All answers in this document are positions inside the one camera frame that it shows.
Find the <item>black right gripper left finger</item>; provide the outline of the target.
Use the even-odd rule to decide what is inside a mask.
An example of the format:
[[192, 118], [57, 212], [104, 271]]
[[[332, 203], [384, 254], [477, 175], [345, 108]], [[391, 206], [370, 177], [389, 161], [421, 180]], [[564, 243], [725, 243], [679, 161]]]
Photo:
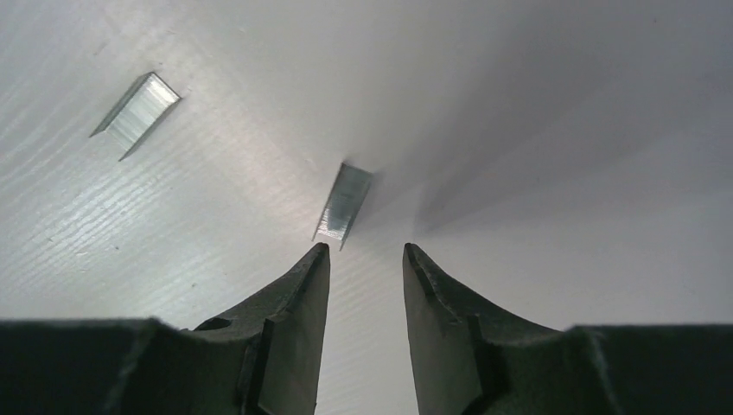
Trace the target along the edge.
[[4, 414], [311, 414], [330, 260], [282, 277], [194, 329], [155, 318], [4, 320]]

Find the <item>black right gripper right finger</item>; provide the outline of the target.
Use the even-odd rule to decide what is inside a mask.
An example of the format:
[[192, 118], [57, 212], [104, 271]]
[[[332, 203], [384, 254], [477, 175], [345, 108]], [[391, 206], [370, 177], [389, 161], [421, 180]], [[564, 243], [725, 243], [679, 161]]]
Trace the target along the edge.
[[490, 302], [419, 246], [404, 248], [422, 414], [729, 414], [729, 324], [550, 329]]

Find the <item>silver staple strip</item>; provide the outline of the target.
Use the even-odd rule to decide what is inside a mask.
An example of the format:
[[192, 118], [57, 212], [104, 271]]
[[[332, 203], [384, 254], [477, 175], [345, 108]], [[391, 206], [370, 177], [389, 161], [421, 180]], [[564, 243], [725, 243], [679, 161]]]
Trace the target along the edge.
[[373, 173], [342, 162], [311, 240], [321, 235], [338, 240], [341, 251], [373, 181]]
[[156, 72], [140, 75], [106, 113], [90, 137], [105, 133], [124, 150], [120, 162], [133, 154], [182, 100]]

